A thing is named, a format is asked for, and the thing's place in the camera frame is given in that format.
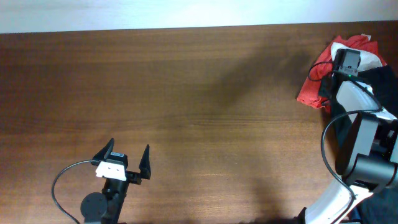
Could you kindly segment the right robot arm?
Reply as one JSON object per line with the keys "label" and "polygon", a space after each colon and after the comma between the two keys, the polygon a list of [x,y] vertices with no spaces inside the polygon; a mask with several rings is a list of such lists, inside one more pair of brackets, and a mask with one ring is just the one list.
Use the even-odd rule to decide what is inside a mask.
{"label": "right robot arm", "polygon": [[333,181],[299,215],[302,223],[339,223],[357,204],[397,186],[397,119],[377,102],[369,85],[344,81],[336,100],[347,110],[334,117],[352,122],[328,170]]}

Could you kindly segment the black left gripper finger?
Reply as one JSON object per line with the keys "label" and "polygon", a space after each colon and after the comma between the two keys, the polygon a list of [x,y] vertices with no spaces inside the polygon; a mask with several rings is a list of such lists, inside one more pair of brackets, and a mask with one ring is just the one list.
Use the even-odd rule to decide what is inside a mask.
{"label": "black left gripper finger", "polygon": [[151,178],[149,153],[150,153],[150,146],[147,145],[139,164],[140,176],[142,179],[147,179],[147,180],[150,180]]}
{"label": "black left gripper finger", "polygon": [[114,138],[111,138],[108,143],[93,156],[95,161],[105,161],[109,155],[112,153],[114,147]]}

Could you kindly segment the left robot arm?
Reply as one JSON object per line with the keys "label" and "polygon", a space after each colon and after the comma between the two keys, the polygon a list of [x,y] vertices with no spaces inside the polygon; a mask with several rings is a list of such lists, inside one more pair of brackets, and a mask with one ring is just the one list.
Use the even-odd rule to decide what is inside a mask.
{"label": "left robot arm", "polygon": [[128,187],[140,185],[151,178],[150,146],[147,145],[139,163],[139,172],[128,171],[127,155],[113,151],[114,139],[93,156],[96,176],[105,179],[101,192],[88,194],[81,202],[80,211],[85,223],[114,224],[119,220]]}

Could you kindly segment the black shorts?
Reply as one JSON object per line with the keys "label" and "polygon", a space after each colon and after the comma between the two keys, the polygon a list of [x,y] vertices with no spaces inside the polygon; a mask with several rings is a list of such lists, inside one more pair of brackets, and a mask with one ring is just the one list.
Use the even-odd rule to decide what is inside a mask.
{"label": "black shorts", "polygon": [[[397,119],[397,77],[388,65],[358,73],[352,78],[372,93],[384,109],[376,113],[377,117],[387,120]],[[318,94],[326,98],[330,106],[331,117],[354,110],[375,110],[377,103],[353,81],[338,75],[327,75],[321,79]],[[351,114],[333,123],[335,136],[342,146],[356,115]]]}

